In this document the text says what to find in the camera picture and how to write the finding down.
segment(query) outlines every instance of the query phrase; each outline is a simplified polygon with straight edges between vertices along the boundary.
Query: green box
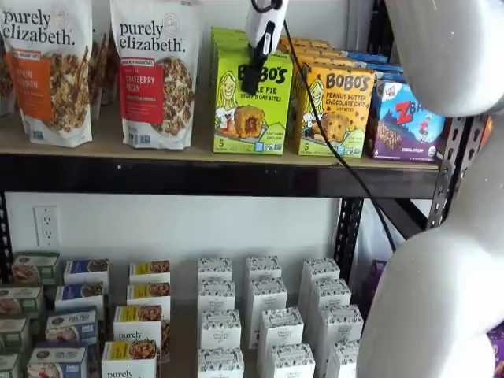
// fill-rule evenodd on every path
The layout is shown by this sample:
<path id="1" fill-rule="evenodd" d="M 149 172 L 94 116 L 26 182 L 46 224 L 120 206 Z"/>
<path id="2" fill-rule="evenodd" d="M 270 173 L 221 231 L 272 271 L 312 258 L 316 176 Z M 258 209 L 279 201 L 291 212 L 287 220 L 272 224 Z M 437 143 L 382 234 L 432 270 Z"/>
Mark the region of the green box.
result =
<path id="1" fill-rule="evenodd" d="M 216 41 L 214 59 L 213 152 L 281 155 L 291 92 L 289 56 L 268 57 L 255 96 L 242 91 L 243 71 L 250 64 L 246 47 Z"/>

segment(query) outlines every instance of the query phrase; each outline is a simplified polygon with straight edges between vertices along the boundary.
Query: food package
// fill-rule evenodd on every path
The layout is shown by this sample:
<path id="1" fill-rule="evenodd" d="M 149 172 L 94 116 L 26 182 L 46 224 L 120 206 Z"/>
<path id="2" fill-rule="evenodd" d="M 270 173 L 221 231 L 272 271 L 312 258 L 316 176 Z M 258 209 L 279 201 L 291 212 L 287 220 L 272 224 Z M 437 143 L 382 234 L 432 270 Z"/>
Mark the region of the food package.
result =
<path id="1" fill-rule="evenodd" d="M 123 142 L 135 148 L 191 145 L 198 52 L 196 0 L 111 0 L 120 56 Z"/>
<path id="2" fill-rule="evenodd" d="M 217 45 L 211 76 L 214 137 L 213 152 L 275 154 L 284 152 L 292 61 L 286 54 L 271 54 L 265 62 L 256 95 L 243 91 L 247 47 Z"/>
<path id="3" fill-rule="evenodd" d="M 425 109 L 406 83 L 378 80 L 366 135 L 370 157 L 434 161 L 443 145 L 444 117 Z"/>
<path id="4" fill-rule="evenodd" d="M 91 0 L 1 0 L 2 33 L 33 143 L 90 142 Z"/>

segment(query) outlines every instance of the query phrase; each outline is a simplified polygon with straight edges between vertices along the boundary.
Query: granola bag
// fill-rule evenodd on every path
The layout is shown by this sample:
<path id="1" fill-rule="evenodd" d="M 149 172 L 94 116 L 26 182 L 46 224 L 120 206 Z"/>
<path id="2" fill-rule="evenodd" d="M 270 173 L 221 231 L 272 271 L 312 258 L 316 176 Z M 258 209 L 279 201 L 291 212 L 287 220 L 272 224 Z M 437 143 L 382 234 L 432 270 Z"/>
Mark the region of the granola bag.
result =
<path id="1" fill-rule="evenodd" d="M 123 142 L 160 150 L 190 146 L 202 38 L 199 3 L 111 0 L 111 11 Z"/>

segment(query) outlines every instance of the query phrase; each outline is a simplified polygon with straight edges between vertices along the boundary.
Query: cartoon girl illustration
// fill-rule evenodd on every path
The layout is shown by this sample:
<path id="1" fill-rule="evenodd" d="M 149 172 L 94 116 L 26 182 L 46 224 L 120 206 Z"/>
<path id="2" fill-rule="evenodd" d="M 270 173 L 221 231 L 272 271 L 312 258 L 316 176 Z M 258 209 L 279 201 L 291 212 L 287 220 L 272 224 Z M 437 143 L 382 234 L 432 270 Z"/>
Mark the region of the cartoon girl illustration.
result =
<path id="1" fill-rule="evenodd" d="M 223 132 L 234 130 L 236 102 L 236 78 L 232 71 L 227 71 L 219 80 L 215 124 Z"/>
<path id="2" fill-rule="evenodd" d="M 322 106 L 322 99 L 324 97 L 324 85 L 322 81 L 320 79 L 314 80 L 309 86 L 309 92 L 313 97 L 313 102 L 315 103 L 315 106 L 317 108 L 319 119 L 322 119 L 322 116 L 324 115 L 324 108 Z M 306 107 L 303 113 L 303 123 L 306 124 L 306 126 L 303 128 L 303 135 L 311 136 L 313 122 L 316 122 L 316 119 L 309 101 L 306 102 Z"/>

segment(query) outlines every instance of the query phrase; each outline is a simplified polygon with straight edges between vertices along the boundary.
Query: bobo's oat bites box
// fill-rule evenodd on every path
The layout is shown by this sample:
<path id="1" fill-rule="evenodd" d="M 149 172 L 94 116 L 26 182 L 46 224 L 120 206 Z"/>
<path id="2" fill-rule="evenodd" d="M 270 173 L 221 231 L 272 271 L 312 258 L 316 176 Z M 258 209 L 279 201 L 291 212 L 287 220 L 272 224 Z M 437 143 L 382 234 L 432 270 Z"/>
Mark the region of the bobo's oat bites box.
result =
<path id="1" fill-rule="evenodd" d="M 374 75 L 368 69 L 305 66 L 309 91 L 329 141 L 345 157 L 362 155 Z M 300 155 L 332 156 L 322 137 L 306 90 L 298 95 L 296 139 Z"/>
<path id="2" fill-rule="evenodd" d="M 242 91 L 247 48 L 219 48 L 213 103 L 213 152 L 282 154 L 291 90 L 292 62 L 272 54 L 262 70 L 259 89 L 251 96 Z"/>

